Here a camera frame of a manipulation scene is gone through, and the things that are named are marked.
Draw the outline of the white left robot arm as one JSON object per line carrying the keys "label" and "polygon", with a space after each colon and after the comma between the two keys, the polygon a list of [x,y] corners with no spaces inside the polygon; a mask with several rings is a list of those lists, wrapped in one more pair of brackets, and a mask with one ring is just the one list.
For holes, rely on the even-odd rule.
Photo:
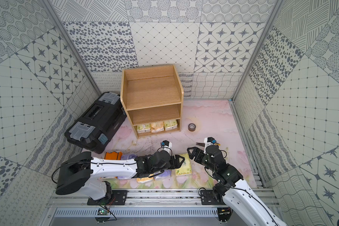
{"label": "white left robot arm", "polygon": [[151,178],[165,170],[179,169],[184,161],[184,157],[178,154],[172,156],[165,150],[129,160],[99,159],[91,152],[82,152],[57,169],[56,194],[79,192],[95,203],[105,205],[113,199],[111,185],[106,178]]}

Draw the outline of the grey tape roll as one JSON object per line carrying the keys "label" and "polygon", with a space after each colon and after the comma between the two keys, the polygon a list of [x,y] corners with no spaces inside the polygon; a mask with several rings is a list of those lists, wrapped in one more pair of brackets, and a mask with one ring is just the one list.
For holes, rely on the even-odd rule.
{"label": "grey tape roll", "polygon": [[188,130],[194,132],[196,130],[196,125],[194,123],[190,123],[188,125]]}

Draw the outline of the aluminium mounting rail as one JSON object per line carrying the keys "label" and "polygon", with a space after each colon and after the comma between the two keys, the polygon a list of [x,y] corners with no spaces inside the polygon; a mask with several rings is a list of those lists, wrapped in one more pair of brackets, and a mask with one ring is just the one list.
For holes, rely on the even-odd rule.
{"label": "aluminium mounting rail", "polygon": [[[116,198],[112,207],[197,207],[202,198],[198,189],[128,189],[128,193]],[[48,207],[87,207],[89,197],[74,193],[53,194]]]}

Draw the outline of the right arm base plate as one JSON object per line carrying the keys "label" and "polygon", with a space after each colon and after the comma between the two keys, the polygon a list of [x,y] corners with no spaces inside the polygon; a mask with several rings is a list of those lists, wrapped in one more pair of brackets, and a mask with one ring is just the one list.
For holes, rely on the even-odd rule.
{"label": "right arm base plate", "polygon": [[198,195],[201,198],[202,205],[225,205],[219,194],[214,193],[213,190],[200,188]]}

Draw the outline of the small purple tissue pack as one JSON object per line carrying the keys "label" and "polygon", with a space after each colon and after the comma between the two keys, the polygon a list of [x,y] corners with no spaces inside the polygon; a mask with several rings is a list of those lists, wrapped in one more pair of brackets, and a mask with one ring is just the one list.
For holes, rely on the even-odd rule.
{"label": "small purple tissue pack", "polygon": [[171,172],[172,172],[172,170],[166,169],[163,173],[160,173],[159,175],[154,176],[154,179],[155,180],[162,180],[162,179],[170,178]]}

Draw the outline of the wooden three-tier shelf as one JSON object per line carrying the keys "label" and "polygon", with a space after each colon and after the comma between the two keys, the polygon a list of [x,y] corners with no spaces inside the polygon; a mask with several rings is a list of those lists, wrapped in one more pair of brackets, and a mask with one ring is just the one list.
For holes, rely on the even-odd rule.
{"label": "wooden three-tier shelf", "polygon": [[136,138],[153,135],[138,133],[143,124],[176,120],[181,131],[184,89],[175,65],[124,69],[120,99]]}

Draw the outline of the green circuit board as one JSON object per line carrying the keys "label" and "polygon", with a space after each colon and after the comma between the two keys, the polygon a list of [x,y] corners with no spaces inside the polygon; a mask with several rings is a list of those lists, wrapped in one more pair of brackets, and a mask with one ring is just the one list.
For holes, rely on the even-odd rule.
{"label": "green circuit board", "polygon": [[99,208],[96,214],[97,218],[110,218],[111,214],[109,213],[108,210]]}

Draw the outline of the yellow-orange tissue pack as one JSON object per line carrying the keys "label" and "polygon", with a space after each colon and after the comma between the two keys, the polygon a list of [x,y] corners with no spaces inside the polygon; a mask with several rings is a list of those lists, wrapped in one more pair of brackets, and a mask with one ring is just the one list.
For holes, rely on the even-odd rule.
{"label": "yellow-orange tissue pack", "polygon": [[153,181],[153,177],[137,178],[137,182],[144,184]]}

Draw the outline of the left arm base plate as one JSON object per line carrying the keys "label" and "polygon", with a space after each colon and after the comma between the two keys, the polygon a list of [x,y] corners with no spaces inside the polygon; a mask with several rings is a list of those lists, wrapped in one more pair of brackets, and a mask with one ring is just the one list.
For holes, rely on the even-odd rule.
{"label": "left arm base plate", "polygon": [[93,200],[89,198],[87,205],[89,206],[107,206],[107,205],[125,205],[128,190],[111,190],[107,192],[104,198]]}

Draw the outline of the yellow tissue pack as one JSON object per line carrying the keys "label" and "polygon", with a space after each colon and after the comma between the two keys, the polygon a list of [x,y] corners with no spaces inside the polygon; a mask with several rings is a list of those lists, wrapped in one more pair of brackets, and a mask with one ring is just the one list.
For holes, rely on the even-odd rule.
{"label": "yellow tissue pack", "polygon": [[151,133],[158,133],[161,131],[165,131],[164,123],[162,121],[150,123],[150,131]]}

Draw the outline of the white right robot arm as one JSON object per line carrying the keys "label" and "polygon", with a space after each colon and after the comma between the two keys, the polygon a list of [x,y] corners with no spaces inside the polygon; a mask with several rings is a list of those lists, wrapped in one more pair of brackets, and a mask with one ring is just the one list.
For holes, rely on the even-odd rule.
{"label": "white right robot arm", "polygon": [[212,171],[218,182],[212,189],[214,196],[230,207],[249,226],[286,226],[253,192],[242,174],[226,162],[217,145],[201,150],[187,149],[189,158]]}

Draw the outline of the green tissue pack shelf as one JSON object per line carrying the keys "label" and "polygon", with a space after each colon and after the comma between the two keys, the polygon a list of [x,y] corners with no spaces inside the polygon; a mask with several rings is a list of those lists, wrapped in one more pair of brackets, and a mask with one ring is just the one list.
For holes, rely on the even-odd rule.
{"label": "green tissue pack shelf", "polygon": [[180,154],[181,157],[184,157],[184,162],[182,163],[181,167],[176,170],[176,176],[184,176],[192,174],[192,167],[189,155],[187,153]]}

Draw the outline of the black plastic toolbox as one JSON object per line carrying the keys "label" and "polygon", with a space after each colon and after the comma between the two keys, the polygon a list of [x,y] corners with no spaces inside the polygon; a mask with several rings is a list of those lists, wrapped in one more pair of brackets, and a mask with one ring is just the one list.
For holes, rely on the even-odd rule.
{"label": "black plastic toolbox", "polygon": [[126,117],[120,95],[105,92],[68,128],[65,137],[71,144],[101,154]]}

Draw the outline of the yellow-handled pliers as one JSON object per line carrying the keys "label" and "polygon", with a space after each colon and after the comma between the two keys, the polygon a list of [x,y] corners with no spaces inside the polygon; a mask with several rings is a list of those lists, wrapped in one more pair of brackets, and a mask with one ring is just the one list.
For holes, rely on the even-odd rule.
{"label": "yellow-handled pliers", "polygon": [[219,143],[198,143],[198,142],[196,142],[196,145],[197,146],[201,146],[201,147],[208,147],[208,146],[211,146],[211,145],[217,145],[217,146],[220,146],[220,144]]}

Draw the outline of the orange tissue pack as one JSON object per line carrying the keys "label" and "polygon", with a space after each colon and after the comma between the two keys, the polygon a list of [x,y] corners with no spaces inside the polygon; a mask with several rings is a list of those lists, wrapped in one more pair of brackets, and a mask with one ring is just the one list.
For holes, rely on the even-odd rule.
{"label": "orange tissue pack", "polygon": [[121,160],[122,152],[106,152],[105,160]]}

